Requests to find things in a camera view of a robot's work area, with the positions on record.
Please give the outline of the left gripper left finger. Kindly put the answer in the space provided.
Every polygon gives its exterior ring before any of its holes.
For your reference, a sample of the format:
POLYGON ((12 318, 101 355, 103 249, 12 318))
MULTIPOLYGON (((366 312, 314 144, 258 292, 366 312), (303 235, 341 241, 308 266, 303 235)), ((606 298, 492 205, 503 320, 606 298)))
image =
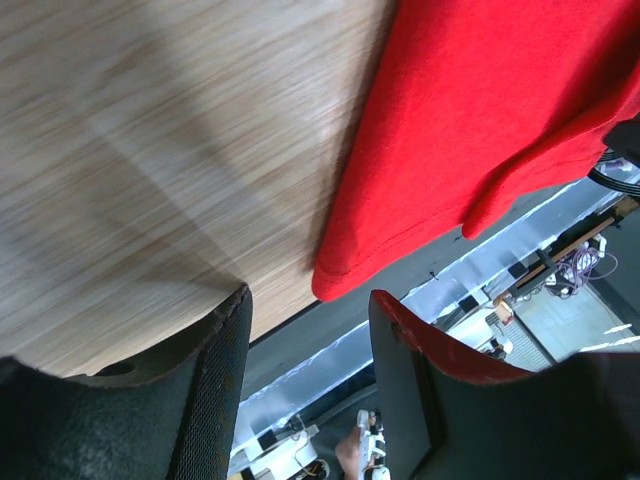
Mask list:
POLYGON ((252 311, 241 286, 188 328, 92 376, 3 358, 2 477, 224 478, 252 311))

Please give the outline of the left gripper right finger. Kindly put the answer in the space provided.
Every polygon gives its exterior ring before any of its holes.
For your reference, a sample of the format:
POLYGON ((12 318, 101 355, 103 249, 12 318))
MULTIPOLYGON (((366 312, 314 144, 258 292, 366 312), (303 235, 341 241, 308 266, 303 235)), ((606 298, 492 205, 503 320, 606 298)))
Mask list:
POLYGON ((639 357, 578 353, 537 373, 372 292, 369 326, 395 479, 635 479, 639 357))

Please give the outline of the red t shirt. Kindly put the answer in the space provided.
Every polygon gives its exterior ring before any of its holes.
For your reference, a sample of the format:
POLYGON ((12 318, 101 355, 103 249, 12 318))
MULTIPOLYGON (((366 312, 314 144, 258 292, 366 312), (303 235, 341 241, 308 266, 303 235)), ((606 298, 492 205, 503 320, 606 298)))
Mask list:
POLYGON ((584 178, 639 111, 635 1, 403 1, 319 247, 333 301, 521 195, 584 178))

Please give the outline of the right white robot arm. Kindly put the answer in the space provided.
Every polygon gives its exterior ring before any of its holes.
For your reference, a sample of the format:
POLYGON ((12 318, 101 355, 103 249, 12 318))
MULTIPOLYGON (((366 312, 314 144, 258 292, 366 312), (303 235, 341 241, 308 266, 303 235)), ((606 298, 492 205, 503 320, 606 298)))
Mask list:
POLYGON ((588 178, 609 190, 638 198, 638 184, 610 177, 600 169, 600 166, 612 165, 621 160, 639 168, 639 115, 615 125, 604 137, 603 143, 606 149, 596 166, 589 172, 588 178))

